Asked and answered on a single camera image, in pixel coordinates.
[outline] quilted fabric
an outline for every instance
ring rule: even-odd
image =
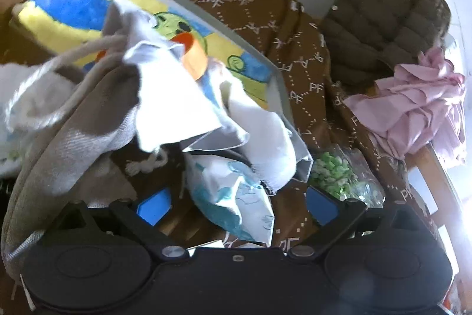
[[[451,12],[444,0],[337,0],[322,22],[331,77],[368,87],[399,63],[439,45]]]

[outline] metal bolt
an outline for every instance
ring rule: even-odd
[[[167,246],[162,249],[162,254],[167,258],[180,258],[185,255],[185,248],[180,246]]]
[[[313,250],[311,246],[304,246],[303,244],[300,244],[299,246],[290,248],[290,252],[292,255],[298,258],[309,258],[315,253],[315,250]]]

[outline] brown tablecloth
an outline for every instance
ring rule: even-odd
[[[0,0],[0,28],[4,37],[8,36],[11,7],[22,1]],[[282,71],[296,127],[310,148],[317,151],[329,146],[331,140],[358,147],[384,186],[387,199],[405,199],[417,208],[409,188],[374,150],[365,129],[343,105],[343,90],[330,81],[330,57],[324,39],[315,21],[296,0],[192,1],[227,24]],[[35,49],[19,45],[16,38],[4,39],[0,44],[4,62],[37,63],[44,59]],[[115,161],[123,166],[130,154],[133,160],[145,157],[130,144],[115,154]],[[140,194],[168,185],[176,197],[180,191],[179,167],[176,154],[164,169],[130,180]],[[305,191],[306,185],[293,181],[272,198],[276,216],[273,246],[287,250],[315,230],[306,210]],[[223,239],[230,246],[234,240],[207,221],[188,196],[173,200],[172,211],[160,223],[160,228],[185,246],[211,239]],[[0,272],[0,309],[5,315],[21,315],[26,309],[24,301],[18,300],[24,298],[22,293],[17,292],[15,300],[10,300],[13,285]]]

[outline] plastic packet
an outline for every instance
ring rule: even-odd
[[[372,174],[362,153],[334,145],[313,155],[309,183],[344,201],[355,198],[370,208],[382,208],[385,192]]]

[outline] pink ruffled fabric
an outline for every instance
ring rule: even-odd
[[[449,168],[464,164],[465,77],[454,72],[441,48],[419,55],[419,64],[399,64],[392,78],[376,81],[379,96],[353,95],[344,103],[386,153],[403,159],[432,141]]]

